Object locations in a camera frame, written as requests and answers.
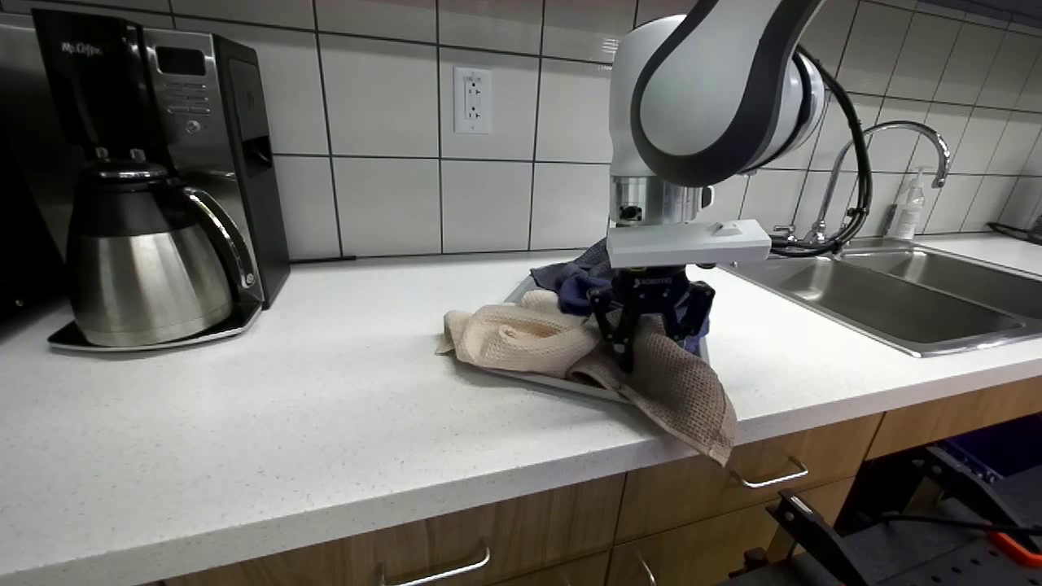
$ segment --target cabinet handle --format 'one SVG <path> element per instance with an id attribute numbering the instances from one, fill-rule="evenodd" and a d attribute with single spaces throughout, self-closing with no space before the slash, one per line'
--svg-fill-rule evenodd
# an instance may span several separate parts
<path id="1" fill-rule="evenodd" d="M 771 480 L 742 480 L 740 472 L 729 472 L 734 481 L 742 481 L 747 493 L 760 493 L 760 488 L 771 488 L 771 485 L 785 485 L 785 481 L 798 481 L 798 480 L 806 480 L 809 470 L 802 467 L 793 455 L 786 455 L 786 461 L 793 467 L 793 472 L 785 472 L 785 474 L 771 474 Z"/>
<path id="2" fill-rule="evenodd" d="M 449 578 L 449 575 L 465 575 L 465 572 L 477 572 L 490 562 L 490 546 L 487 539 L 482 539 L 482 555 L 471 559 L 471 562 L 461 562 L 461 566 L 449 566 L 449 569 L 440 569 L 440 572 L 427 572 L 427 575 L 415 575 L 415 578 L 401 578 L 401 583 L 387 583 L 385 575 L 385 566 L 377 569 L 377 586 L 427 586 L 427 583 L 440 583 L 440 578 Z"/>
<path id="3" fill-rule="evenodd" d="M 645 569 L 649 586 L 656 586 L 656 575 L 655 575 L 651 562 L 640 554 L 633 554 L 633 555 L 638 555 L 638 562 Z"/>

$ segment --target sink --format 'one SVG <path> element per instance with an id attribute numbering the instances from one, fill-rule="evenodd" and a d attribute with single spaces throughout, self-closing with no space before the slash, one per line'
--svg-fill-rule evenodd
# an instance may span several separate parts
<path id="1" fill-rule="evenodd" d="M 1037 320 L 1010 308 L 1023 299 L 1014 287 L 990 287 L 980 274 L 973 274 L 977 282 L 964 282 L 945 259 L 929 255 L 921 266 L 930 265 L 930 269 L 921 269 L 914 256 L 893 255 L 848 259 L 781 256 L 734 266 L 731 274 L 907 355 L 967 353 L 1042 331 Z M 986 299 L 1005 299 L 1005 305 L 980 304 L 980 289 L 990 294 Z"/>
<path id="2" fill-rule="evenodd" d="M 881 269 L 907 282 L 934 287 L 1024 320 L 1042 320 L 1042 282 L 1020 274 L 967 265 L 921 246 L 906 255 L 848 255 L 844 265 Z"/>

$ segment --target kitchen counter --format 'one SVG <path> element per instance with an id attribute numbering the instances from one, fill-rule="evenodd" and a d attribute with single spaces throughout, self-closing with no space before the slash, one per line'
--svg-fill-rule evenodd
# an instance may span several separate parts
<path id="1" fill-rule="evenodd" d="M 930 246 L 1042 278 L 1032 244 Z M 56 355 L 0 331 L 0 583 L 145 583 L 678 459 L 620 404 L 437 353 L 446 308 L 550 256 L 310 265 L 239 337 Z M 1042 375 L 1042 337 L 907 357 L 720 269 L 710 357 L 740 443 Z"/>

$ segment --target coffee maker base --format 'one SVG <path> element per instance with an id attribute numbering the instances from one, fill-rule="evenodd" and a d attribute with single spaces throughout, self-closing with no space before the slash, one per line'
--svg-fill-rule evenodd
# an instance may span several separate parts
<path id="1" fill-rule="evenodd" d="M 73 321 L 65 321 L 65 330 L 50 331 L 45 342 L 56 353 L 73 353 L 73 355 L 144 355 L 144 353 L 173 353 L 173 347 L 190 347 L 190 346 L 208 346 L 220 337 L 236 337 L 244 336 L 260 315 L 260 305 L 252 311 L 231 311 L 225 321 L 187 336 L 187 337 L 173 337 L 162 346 L 125 346 L 125 347 L 106 347 L 106 346 L 90 346 L 84 331 Z"/>

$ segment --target drawer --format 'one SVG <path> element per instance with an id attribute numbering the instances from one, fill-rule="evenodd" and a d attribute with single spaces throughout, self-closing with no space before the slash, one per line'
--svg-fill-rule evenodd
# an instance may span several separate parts
<path id="1" fill-rule="evenodd" d="M 868 459 L 1042 412 L 1042 379 L 893 409 Z"/>
<path id="2" fill-rule="evenodd" d="M 879 416 L 818 427 L 740 446 L 726 470 L 710 459 L 679 459 L 626 480 L 617 537 L 679 527 L 722 512 L 769 502 L 779 488 L 806 488 L 853 474 Z"/>
<path id="3" fill-rule="evenodd" d="M 542 572 L 528 572 L 498 586 L 602 586 L 608 575 L 608 554 L 586 555 Z"/>
<path id="4" fill-rule="evenodd" d="M 798 495 L 827 522 L 837 522 L 848 485 L 853 474 Z M 608 586 L 726 583 L 729 572 L 742 569 L 744 549 L 771 546 L 774 535 L 774 518 L 760 506 L 752 506 L 678 531 L 626 539 L 613 549 Z"/>
<path id="5" fill-rule="evenodd" d="M 608 549 L 620 474 L 430 518 L 335 545 L 220 566 L 170 586 L 375 586 L 451 572 L 451 586 L 487 586 Z"/>

